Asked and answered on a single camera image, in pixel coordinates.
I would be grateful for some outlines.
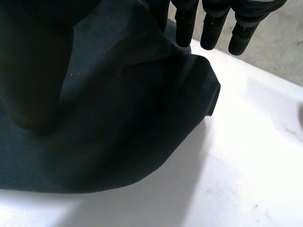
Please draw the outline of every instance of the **white table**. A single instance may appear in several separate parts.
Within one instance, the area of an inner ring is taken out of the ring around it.
[[[222,90],[161,168],[94,194],[0,190],[0,227],[302,227],[303,88],[197,41],[192,49]]]

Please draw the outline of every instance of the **cloth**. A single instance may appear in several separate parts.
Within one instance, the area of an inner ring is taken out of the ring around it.
[[[38,103],[49,100],[44,91],[47,88],[53,95],[45,84],[49,81],[41,79],[35,84],[27,83],[27,87],[18,85],[20,81],[16,78],[20,76],[0,63],[1,189],[86,193],[135,183],[159,168],[204,117],[212,115],[220,84],[210,63],[174,45],[161,32],[146,2],[101,1],[75,26],[73,45],[69,42],[71,31],[58,24],[54,25],[56,29],[50,29],[48,19],[44,20],[34,13],[36,9],[32,11],[32,6],[24,4],[15,0],[14,7],[5,8],[1,3],[1,25],[16,32],[18,26],[35,22],[29,28],[41,31],[39,37],[44,34],[59,40],[64,52],[51,54],[64,61],[60,73],[67,62],[68,69],[62,87],[60,82],[55,86],[48,84],[53,89],[60,88],[51,121],[42,127],[26,129],[16,124],[12,112],[19,108],[18,101],[27,110],[28,105],[38,109]],[[19,15],[23,20],[17,18],[12,22],[9,14]],[[169,34],[175,31],[171,22],[167,31]],[[34,46],[33,40],[24,42]],[[49,48],[58,47],[58,43]],[[16,71],[27,72],[27,66],[36,66],[35,62],[24,60],[27,63],[20,62],[23,67]],[[54,73],[51,67],[58,67],[52,65],[55,63],[56,59],[51,58],[45,65],[46,77],[49,71]],[[17,85],[3,78],[10,78]],[[28,103],[24,103],[23,96],[11,93],[10,97],[19,99],[14,103],[8,96],[3,97],[7,92],[5,85],[44,95],[35,96],[34,101],[28,96]],[[45,106],[37,115],[41,119],[41,113],[49,108]]]

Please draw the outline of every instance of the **black rubber tip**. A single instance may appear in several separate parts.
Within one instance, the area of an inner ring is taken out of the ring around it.
[[[228,46],[228,51],[232,55],[239,56],[244,53],[249,42],[250,40],[239,39],[233,35]]]
[[[239,23],[232,31],[232,38],[228,46],[228,51],[232,55],[241,55],[246,50],[258,24],[253,27],[244,28]]]
[[[190,45],[195,25],[183,25],[177,23],[176,43],[180,47],[188,47]]]
[[[229,10],[222,17],[206,15],[200,45],[205,50],[212,50],[219,40]]]

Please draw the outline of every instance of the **gray wall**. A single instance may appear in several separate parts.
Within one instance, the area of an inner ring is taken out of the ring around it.
[[[174,19],[175,12],[171,4],[170,19]],[[201,39],[204,17],[200,0],[194,31],[196,40]],[[227,52],[235,23],[231,10],[217,49]],[[263,20],[246,51],[238,58],[303,86],[303,0],[288,0],[282,8]]]

